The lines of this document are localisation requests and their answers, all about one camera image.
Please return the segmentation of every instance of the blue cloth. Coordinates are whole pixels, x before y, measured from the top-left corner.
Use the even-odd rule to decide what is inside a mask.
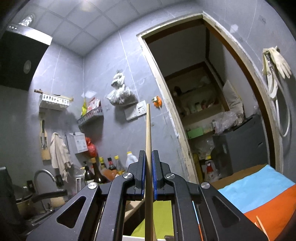
[[[272,200],[295,183],[266,165],[260,171],[238,180],[218,191],[242,213]]]

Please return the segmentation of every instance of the cutting board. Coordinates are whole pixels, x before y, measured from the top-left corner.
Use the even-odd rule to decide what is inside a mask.
[[[47,138],[47,132],[45,130],[45,121],[40,121],[41,125],[41,131],[39,134],[39,140],[40,140],[40,150],[41,150],[41,158],[42,160],[50,160],[50,152],[49,152],[49,146],[48,146],[48,138]]]

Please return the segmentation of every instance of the wooden door frame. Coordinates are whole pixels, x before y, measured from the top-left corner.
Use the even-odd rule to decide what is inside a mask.
[[[241,44],[225,29],[218,21],[212,18],[207,13],[197,13],[181,16],[148,30],[145,30],[137,35],[138,41],[142,47],[143,54],[151,68],[151,71],[156,79],[163,101],[169,112],[169,116],[174,127],[175,135],[180,143],[180,148],[183,154],[183,159],[186,165],[186,174],[188,180],[193,183],[198,183],[197,174],[193,162],[193,157],[190,151],[190,146],[186,138],[186,134],[179,117],[178,111],[174,104],[173,98],[166,85],[165,79],[148,47],[148,43],[165,37],[174,32],[184,30],[193,26],[204,24],[227,48],[233,58],[237,61],[246,76],[254,95],[257,99],[259,108],[264,121],[265,134],[267,136],[267,146],[269,150],[270,164],[274,166],[276,171],[283,172],[283,147],[282,139],[276,123],[276,112],[274,104],[267,93],[267,86],[264,83],[262,74],[244,50]]]

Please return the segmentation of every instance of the faucet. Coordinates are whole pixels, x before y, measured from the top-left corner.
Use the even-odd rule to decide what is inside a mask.
[[[56,178],[53,176],[53,174],[51,174],[48,170],[45,170],[45,169],[39,169],[35,172],[34,174],[34,185],[35,185],[35,188],[36,188],[36,192],[37,194],[39,194],[39,191],[38,191],[38,185],[37,185],[37,177],[40,173],[46,173],[47,175],[50,176],[50,178],[52,179],[53,182],[56,182]],[[44,208],[45,211],[50,211],[50,209],[46,208],[43,201],[41,200],[41,203],[42,203],[42,206]]]

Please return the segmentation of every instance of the range hood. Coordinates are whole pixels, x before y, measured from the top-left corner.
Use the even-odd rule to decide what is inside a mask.
[[[33,75],[52,37],[11,24],[0,39],[0,85],[29,90]]]

